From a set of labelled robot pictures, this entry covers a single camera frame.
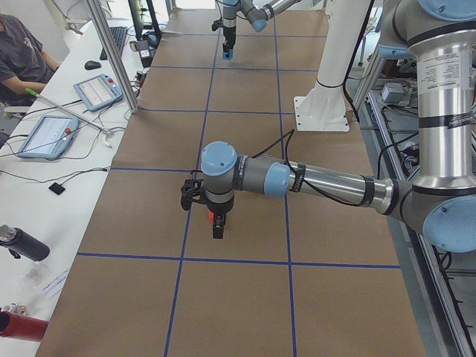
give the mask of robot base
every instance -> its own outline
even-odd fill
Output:
[[[315,88],[306,97],[295,97],[296,128],[310,132],[348,132],[344,98],[339,91],[332,97],[317,96]]]

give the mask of gray t-shirt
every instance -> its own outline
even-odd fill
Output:
[[[6,31],[0,32],[0,101],[13,106],[29,106],[30,95],[11,91],[1,82],[17,76],[28,82],[47,83],[54,72],[46,65],[43,44],[15,16],[0,15]]]

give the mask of computer mouse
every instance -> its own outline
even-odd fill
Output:
[[[84,64],[84,69],[90,71],[92,69],[101,68],[101,64],[96,61],[88,61]]]

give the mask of label sticker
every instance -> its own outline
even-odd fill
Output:
[[[424,59],[418,62],[419,94],[443,89],[470,89],[471,52],[462,50],[452,54]]]

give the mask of white mounting pedestal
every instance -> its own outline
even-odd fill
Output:
[[[297,130],[348,132],[344,93],[347,72],[371,0],[332,0],[318,81],[305,97],[295,97]]]
[[[316,84],[306,97],[295,97],[296,127],[299,131],[348,132],[341,88]]]

